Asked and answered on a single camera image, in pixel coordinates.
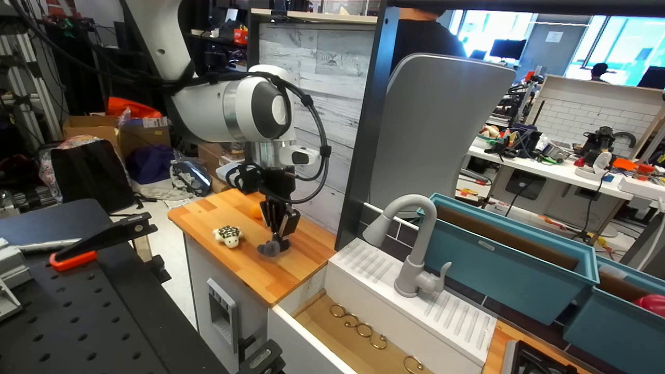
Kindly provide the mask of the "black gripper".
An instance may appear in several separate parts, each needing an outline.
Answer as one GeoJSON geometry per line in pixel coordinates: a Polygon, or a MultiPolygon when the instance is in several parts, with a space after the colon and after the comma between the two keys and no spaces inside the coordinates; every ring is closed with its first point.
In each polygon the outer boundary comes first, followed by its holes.
{"type": "Polygon", "coordinates": [[[241,162],[226,170],[226,182],[241,192],[263,192],[266,200],[259,201],[261,215],[266,227],[270,228],[270,238],[276,237],[284,241],[299,221],[298,209],[286,209],[281,217],[276,232],[275,204],[291,204],[291,192],[296,191],[296,176],[291,167],[263,167],[256,162],[241,162]]]}

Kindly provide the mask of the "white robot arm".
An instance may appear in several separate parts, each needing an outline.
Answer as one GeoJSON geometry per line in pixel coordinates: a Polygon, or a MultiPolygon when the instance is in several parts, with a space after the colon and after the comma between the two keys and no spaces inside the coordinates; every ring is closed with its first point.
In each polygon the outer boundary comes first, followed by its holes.
{"type": "Polygon", "coordinates": [[[137,27],[158,78],[166,84],[177,117],[203,140],[244,140],[253,148],[252,155],[225,163],[223,174],[228,186],[263,195],[259,207],[270,228],[266,246],[286,248],[288,234],[302,217],[296,206],[321,192],[332,154],[314,97],[275,65],[202,72],[180,30],[182,0],[120,1],[137,27]],[[293,142],[291,97],[298,97],[314,120],[316,150],[293,142]]]}

